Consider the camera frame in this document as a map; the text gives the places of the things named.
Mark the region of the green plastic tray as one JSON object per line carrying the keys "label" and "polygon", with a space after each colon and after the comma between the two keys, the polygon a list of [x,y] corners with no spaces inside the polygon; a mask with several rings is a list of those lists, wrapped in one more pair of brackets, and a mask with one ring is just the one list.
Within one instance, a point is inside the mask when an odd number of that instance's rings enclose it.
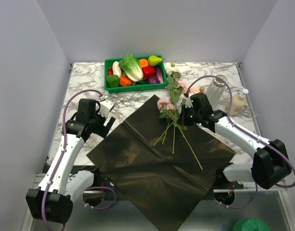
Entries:
{"label": "green plastic tray", "polygon": [[149,91],[149,90],[161,90],[164,89],[168,83],[167,81],[167,75],[164,67],[164,63],[161,62],[158,64],[158,67],[162,71],[162,77],[163,77],[163,83],[157,83],[157,84],[135,84],[131,86],[126,86],[126,87],[116,87],[116,88],[111,88],[108,85],[107,82],[107,74],[108,74],[108,69],[112,67],[113,63],[115,61],[120,61],[122,58],[114,58],[114,59],[106,59],[104,61],[105,65],[105,72],[104,72],[104,88],[106,91],[109,93],[124,93],[124,92],[132,92],[132,91]]}

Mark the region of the white ribbed vase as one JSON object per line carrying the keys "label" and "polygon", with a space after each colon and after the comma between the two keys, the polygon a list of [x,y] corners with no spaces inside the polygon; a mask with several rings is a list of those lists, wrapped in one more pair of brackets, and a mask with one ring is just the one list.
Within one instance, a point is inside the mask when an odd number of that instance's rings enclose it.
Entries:
{"label": "white ribbed vase", "polygon": [[226,88],[225,83],[227,83],[227,81],[228,78],[222,74],[216,75],[216,78],[213,78],[211,81],[205,94],[212,108],[215,108],[219,103],[219,100]]}

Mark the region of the red bell pepper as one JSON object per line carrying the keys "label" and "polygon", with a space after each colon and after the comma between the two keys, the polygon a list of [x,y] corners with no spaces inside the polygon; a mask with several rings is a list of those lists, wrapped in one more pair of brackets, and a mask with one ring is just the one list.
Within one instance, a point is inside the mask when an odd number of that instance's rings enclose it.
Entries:
{"label": "red bell pepper", "polygon": [[156,70],[152,66],[145,66],[142,68],[143,71],[143,78],[148,79],[151,76],[154,76],[156,74]]}

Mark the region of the white radish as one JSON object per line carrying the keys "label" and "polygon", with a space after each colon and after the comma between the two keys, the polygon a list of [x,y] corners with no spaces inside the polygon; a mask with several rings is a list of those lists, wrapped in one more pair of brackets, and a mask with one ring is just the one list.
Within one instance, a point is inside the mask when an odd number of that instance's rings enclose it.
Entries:
{"label": "white radish", "polygon": [[119,66],[119,62],[118,61],[115,61],[112,65],[112,72],[113,72],[113,75],[116,75],[118,76],[119,78],[121,78],[122,76],[122,70]]}

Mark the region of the purple eggplant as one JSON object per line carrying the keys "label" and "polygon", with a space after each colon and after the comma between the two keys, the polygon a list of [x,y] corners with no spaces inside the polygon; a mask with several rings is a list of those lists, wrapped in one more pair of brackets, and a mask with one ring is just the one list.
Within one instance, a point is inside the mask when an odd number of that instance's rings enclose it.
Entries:
{"label": "purple eggplant", "polygon": [[159,83],[163,83],[163,74],[162,74],[162,70],[159,66],[155,67],[156,70],[156,77],[159,81]]}

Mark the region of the orange bell pepper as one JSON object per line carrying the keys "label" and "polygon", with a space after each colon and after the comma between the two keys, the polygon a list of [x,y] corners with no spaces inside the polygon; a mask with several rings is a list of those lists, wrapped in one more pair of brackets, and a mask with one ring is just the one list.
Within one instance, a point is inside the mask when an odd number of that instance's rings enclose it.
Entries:
{"label": "orange bell pepper", "polygon": [[149,66],[147,59],[140,59],[139,62],[142,68]]}

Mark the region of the white flower stem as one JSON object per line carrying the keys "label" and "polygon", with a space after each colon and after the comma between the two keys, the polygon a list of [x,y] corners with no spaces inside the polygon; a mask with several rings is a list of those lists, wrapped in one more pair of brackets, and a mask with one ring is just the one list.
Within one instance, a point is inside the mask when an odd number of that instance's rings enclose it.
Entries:
{"label": "white flower stem", "polygon": [[168,117],[171,119],[169,123],[173,126],[173,147],[172,154],[175,151],[175,136],[177,131],[181,131],[181,126],[178,124],[178,119],[180,118],[180,105],[179,100],[184,91],[184,87],[179,83],[181,74],[179,70],[175,67],[175,63],[171,63],[169,70],[166,70],[167,74],[167,86],[166,89],[169,91],[170,103],[166,105],[165,111]]}

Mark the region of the green romaine lettuce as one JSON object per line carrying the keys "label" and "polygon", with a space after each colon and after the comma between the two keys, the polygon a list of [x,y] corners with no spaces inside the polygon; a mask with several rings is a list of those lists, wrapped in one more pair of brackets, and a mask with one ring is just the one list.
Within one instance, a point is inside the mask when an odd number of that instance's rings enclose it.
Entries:
{"label": "green romaine lettuce", "polygon": [[133,54],[128,54],[119,61],[119,67],[124,71],[126,76],[133,82],[143,79],[143,70],[141,63]]}

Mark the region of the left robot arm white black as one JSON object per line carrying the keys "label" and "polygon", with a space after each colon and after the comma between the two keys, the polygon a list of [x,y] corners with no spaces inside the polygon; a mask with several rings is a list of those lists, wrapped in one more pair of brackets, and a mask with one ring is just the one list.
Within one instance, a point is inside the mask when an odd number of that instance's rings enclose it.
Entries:
{"label": "left robot arm white black", "polygon": [[34,219],[65,225],[73,204],[88,188],[100,185],[97,168],[80,170],[73,180],[69,175],[85,142],[92,134],[105,138],[115,118],[108,115],[114,108],[110,100],[80,99],[77,112],[66,122],[66,131],[52,164],[36,189],[29,189],[26,201]]}

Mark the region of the red tomato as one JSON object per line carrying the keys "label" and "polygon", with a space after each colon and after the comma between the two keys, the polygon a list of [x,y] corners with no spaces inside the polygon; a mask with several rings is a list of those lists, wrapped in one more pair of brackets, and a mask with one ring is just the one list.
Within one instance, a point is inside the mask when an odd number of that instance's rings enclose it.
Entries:
{"label": "red tomato", "polygon": [[113,75],[113,71],[112,71],[111,68],[108,69],[108,74],[109,74],[109,75]]}

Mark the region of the peach pink rose stem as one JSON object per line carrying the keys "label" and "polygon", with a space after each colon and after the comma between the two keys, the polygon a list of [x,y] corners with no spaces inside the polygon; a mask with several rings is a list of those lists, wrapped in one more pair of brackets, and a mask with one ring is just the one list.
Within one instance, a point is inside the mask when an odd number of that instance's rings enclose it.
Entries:
{"label": "peach pink rose stem", "polygon": [[[181,86],[183,86],[184,87],[184,91],[183,91],[183,93],[185,92],[185,90],[186,90],[186,85],[185,85],[185,83],[183,82],[183,81],[179,81],[179,83],[181,84]],[[179,100],[179,105],[180,105],[180,113],[181,113],[181,105],[183,104],[183,100]]]}

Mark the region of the black wrapping paper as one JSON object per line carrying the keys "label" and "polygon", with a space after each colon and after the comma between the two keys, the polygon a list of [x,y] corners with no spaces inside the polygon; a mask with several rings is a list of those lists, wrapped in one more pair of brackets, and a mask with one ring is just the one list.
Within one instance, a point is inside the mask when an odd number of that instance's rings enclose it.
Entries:
{"label": "black wrapping paper", "polygon": [[235,152],[196,126],[169,127],[158,99],[148,99],[88,158],[158,230],[176,231]]}

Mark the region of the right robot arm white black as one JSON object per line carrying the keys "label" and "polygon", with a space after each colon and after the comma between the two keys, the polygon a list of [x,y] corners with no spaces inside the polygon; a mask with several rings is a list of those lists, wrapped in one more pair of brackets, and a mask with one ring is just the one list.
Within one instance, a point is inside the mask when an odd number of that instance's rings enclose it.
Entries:
{"label": "right robot arm white black", "polygon": [[212,109],[204,93],[187,97],[181,111],[182,124],[201,124],[204,128],[223,136],[246,152],[252,163],[230,163],[215,176],[219,188],[227,188],[235,181],[255,182],[263,189],[270,189],[291,174],[288,155],[282,141],[270,141],[240,127],[227,113]]}

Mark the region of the yellow-green pear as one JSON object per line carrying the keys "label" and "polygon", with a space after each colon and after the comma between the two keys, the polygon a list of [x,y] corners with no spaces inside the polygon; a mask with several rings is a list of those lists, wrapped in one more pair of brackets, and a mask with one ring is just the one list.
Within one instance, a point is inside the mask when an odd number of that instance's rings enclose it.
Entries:
{"label": "yellow-green pear", "polygon": [[156,55],[151,55],[151,56],[148,57],[148,65],[149,66],[157,66],[161,62],[163,62],[162,57],[158,57]]}

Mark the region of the green cloth bundle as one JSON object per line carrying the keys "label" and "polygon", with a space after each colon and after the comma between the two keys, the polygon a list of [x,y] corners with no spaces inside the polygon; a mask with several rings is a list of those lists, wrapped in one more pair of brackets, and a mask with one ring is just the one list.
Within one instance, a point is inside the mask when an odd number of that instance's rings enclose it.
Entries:
{"label": "green cloth bundle", "polygon": [[271,229],[259,218],[245,218],[236,221],[232,231],[271,231]]}

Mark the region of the purple cabbage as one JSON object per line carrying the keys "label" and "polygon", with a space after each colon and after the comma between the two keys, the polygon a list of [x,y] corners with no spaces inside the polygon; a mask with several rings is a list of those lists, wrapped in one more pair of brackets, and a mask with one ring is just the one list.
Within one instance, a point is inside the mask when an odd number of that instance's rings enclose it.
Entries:
{"label": "purple cabbage", "polygon": [[160,83],[160,81],[157,76],[150,76],[149,78],[147,78],[147,83],[148,84],[158,84],[158,83]]}

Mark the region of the cream ribbon gold text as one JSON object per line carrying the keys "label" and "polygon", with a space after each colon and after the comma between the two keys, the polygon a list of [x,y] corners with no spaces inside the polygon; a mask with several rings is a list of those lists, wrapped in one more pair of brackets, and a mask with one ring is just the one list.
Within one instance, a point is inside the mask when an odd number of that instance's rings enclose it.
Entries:
{"label": "cream ribbon gold text", "polygon": [[[113,114],[111,113],[110,114],[112,118],[115,118],[116,121],[120,122],[121,120],[121,117],[117,114]],[[92,133],[89,137],[89,139],[87,140],[87,142],[85,143],[85,148],[93,148],[95,145],[96,145],[96,142],[97,142],[97,137],[98,135]]]}

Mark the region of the cream pump lotion bottle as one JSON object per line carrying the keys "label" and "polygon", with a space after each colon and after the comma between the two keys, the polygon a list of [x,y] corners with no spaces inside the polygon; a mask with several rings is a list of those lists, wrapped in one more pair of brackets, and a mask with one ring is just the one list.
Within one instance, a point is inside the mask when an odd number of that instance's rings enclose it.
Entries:
{"label": "cream pump lotion bottle", "polygon": [[227,111],[231,116],[236,116],[240,110],[246,105],[246,96],[249,93],[248,89],[243,89],[240,93],[235,94],[232,97],[232,106],[229,110],[230,102],[227,104]]}

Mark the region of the green bell pepper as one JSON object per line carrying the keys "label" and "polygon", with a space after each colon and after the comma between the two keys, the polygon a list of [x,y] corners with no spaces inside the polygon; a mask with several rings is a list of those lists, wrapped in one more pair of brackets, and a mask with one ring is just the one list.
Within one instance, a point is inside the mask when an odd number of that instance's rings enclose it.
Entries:
{"label": "green bell pepper", "polygon": [[110,88],[120,86],[120,78],[117,75],[107,75],[107,84]]}

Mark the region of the orange pumpkin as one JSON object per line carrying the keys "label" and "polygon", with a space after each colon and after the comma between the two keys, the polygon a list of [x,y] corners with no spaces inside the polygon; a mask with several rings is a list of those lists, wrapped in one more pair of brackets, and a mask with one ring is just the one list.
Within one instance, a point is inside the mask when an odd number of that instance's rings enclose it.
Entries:
{"label": "orange pumpkin", "polygon": [[119,84],[121,87],[127,87],[132,85],[132,81],[127,76],[121,76]]}

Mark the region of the small pink rose stem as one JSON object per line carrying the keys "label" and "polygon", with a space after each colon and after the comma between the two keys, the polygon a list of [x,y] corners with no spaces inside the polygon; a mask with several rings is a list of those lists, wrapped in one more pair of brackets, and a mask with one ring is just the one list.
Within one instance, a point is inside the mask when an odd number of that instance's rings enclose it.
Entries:
{"label": "small pink rose stem", "polygon": [[167,98],[161,98],[157,101],[157,108],[159,111],[159,118],[160,119],[166,119],[167,121],[167,127],[165,129],[165,131],[160,135],[160,137],[155,141],[155,143],[153,144],[154,146],[160,141],[161,138],[163,138],[162,143],[164,143],[165,141],[165,137],[167,135],[167,132],[169,130],[170,127],[174,128],[174,134],[173,134],[173,147],[172,147],[172,154],[174,154],[174,149],[175,149],[175,130],[178,129],[180,131],[180,133],[182,134],[182,137],[184,138],[184,140],[186,141],[188,147],[191,150],[191,153],[193,154],[197,164],[199,165],[200,169],[203,170],[203,167],[201,165],[201,163],[199,162],[199,159],[197,158],[194,150],[192,149],[189,141],[187,140],[183,130],[184,127],[182,125],[178,124],[178,116],[180,115],[177,112],[177,108],[175,106],[174,103],[172,103],[170,101],[170,99]]}

